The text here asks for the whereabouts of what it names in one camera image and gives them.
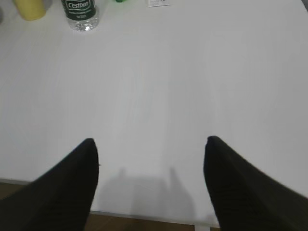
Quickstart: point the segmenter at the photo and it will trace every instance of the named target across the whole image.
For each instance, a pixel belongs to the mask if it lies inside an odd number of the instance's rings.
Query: bottle label
[[[92,18],[96,14],[94,0],[62,0],[66,16],[81,21]]]

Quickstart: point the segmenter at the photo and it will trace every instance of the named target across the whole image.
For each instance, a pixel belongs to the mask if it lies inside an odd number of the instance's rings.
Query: brown floor
[[[23,185],[0,183],[0,199],[21,189]],[[194,231],[192,225],[149,221],[131,218],[118,218],[90,214],[85,231]]]

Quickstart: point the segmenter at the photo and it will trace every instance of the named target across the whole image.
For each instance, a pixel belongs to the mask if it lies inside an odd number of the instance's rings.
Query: small white box
[[[148,6],[169,6],[171,5],[170,0],[148,0]]]

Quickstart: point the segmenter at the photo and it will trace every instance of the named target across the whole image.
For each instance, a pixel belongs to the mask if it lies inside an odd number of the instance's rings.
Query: green object
[[[67,18],[81,21],[96,14],[94,0],[62,0]]]

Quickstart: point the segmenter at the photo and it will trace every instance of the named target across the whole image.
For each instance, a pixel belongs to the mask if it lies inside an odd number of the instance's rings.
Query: yellow container
[[[25,20],[37,20],[46,13],[43,0],[14,0],[14,2],[20,15]]]

